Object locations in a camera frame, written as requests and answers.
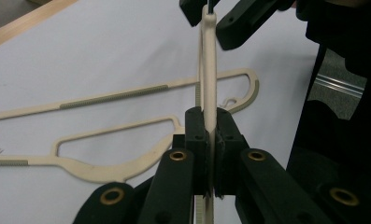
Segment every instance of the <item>white table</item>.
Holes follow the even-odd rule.
[[[235,1],[215,8],[218,21]],[[289,9],[277,12],[241,48],[218,47],[218,71],[248,67],[260,79],[256,101],[234,119],[251,147],[270,152],[285,167],[300,118],[318,45]],[[198,27],[178,1],[79,0],[0,45],[0,111],[138,86],[197,71]],[[219,103],[243,96],[244,79],[219,83]],[[103,105],[0,120],[2,155],[47,155],[58,138],[136,120],[175,115],[194,106],[194,89]],[[171,131],[169,123],[64,144],[61,156],[116,164],[142,155]],[[136,186],[156,166],[128,183]],[[101,184],[58,167],[0,167],[1,223],[71,223]],[[234,198],[215,201],[215,223],[240,223]]]

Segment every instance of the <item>wooden edge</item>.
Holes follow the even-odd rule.
[[[0,28],[0,45],[31,29],[78,0],[53,0]]]

